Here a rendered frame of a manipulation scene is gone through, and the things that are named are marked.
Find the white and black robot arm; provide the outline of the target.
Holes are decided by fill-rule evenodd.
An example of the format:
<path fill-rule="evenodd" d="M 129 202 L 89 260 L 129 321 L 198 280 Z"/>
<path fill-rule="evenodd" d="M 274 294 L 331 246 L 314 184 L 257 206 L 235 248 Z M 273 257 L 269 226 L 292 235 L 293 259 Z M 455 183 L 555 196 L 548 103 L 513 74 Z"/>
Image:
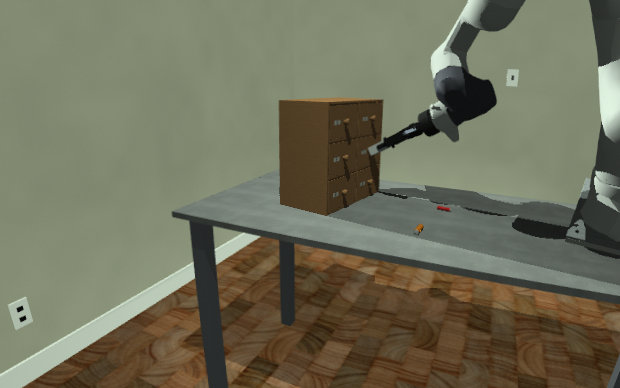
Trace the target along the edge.
<path fill-rule="evenodd" d="M 431 56 L 439 102 L 430 105 L 430 118 L 452 142 L 459 140 L 461 123 L 487 113 L 497 103 L 492 83 L 469 73 L 466 61 L 469 48 L 480 30 L 493 32 L 506 28 L 524 2 L 470 0 L 446 41 Z M 590 190 L 581 215 L 585 224 L 619 242 L 620 0 L 589 0 L 589 3 L 598 54 L 602 121 Z"/>

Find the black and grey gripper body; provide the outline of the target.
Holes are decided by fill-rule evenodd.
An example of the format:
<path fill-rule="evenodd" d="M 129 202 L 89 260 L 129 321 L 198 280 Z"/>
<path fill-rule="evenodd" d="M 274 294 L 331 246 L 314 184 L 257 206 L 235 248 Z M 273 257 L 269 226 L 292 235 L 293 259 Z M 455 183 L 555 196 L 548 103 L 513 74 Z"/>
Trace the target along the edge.
<path fill-rule="evenodd" d="M 407 130 L 412 129 L 414 127 L 416 127 L 416 130 L 409 133 L 410 136 L 418 132 L 419 133 L 424 132 L 426 136 L 431 137 L 440 132 L 440 130 L 438 130 L 431 121 L 429 109 L 420 113 L 418 115 L 418 124 L 411 126 Z"/>

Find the orange battery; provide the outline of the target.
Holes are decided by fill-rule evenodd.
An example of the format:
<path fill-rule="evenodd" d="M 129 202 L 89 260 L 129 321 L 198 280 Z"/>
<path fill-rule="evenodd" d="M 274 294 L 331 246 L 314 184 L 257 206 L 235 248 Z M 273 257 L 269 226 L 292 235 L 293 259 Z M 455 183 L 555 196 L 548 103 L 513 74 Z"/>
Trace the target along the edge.
<path fill-rule="evenodd" d="M 419 224 L 419 225 L 417 226 L 417 228 L 413 231 L 413 233 L 414 233 L 415 235 L 418 235 L 418 234 L 420 233 L 420 231 L 421 231 L 423 228 L 424 228 L 424 226 L 423 226 L 422 224 Z"/>

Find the brown chest of drawers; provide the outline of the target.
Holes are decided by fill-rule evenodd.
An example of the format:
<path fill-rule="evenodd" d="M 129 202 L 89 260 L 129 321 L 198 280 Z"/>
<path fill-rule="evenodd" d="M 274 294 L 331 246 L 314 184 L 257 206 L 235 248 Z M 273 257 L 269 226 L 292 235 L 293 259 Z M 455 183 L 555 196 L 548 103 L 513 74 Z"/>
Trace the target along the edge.
<path fill-rule="evenodd" d="M 315 99 L 315 98 L 314 98 Z M 279 162 L 280 162 L 280 204 L 329 215 L 376 192 L 379 192 L 379 161 L 357 168 L 358 137 L 380 134 L 382 138 L 383 99 L 358 100 L 354 102 L 297 102 L 297 101 L 339 101 L 292 99 L 279 100 Z M 381 102 L 379 102 L 381 101 Z M 381 131 L 358 135 L 359 104 L 379 102 L 382 105 Z M 329 141 L 330 104 L 357 104 L 357 136 Z M 356 139 L 356 169 L 328 178 L 329 143 Z M 357 170 L 378 164 L 378 190 L 356 200 Z M 328 180 L 355 172 L 355 201 L 328 213 Z"/>

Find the brown wooden drawer front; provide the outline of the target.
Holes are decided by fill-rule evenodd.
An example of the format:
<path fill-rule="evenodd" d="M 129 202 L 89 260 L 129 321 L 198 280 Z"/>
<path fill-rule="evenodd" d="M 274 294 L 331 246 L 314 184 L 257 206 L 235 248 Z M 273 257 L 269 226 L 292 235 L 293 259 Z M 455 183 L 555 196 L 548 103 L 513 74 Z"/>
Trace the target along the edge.
<path fill-rule="evenodd" d="M 361 104 L 365 103 L 365 104 Z M 382 105 L 379 102 L 359 104 L 358 135 L 381 131 Z"/>
<path fill-rule="evenodd" d="M 328 213 L 355 201 L 353 172 L 328 180 Z"/>
<path fill-rule="evenodd" d="M 378 190 L 378 174 L 377 164 L 357 170 L 356 200 Z"/>
<path fill-rule="evenodd" d="M 354 138 L 329 143 L 328 178 L 356 169 L 356 152 Z"/>
<path fill-rule="evenodd" d="M 379 161 L 380 152 L 371 156 L 368 150 L 369 147 L 378 142 L 380 142 L 379 134 L 366 135 L 366 137 L 361 136 L 361 138 L 358 138 L 357 168 Z"/>
<path fill-rule="evenodd" d="M 356 104 L 330 104 L 329 141 L 357 136 L 357 125 Z"/>

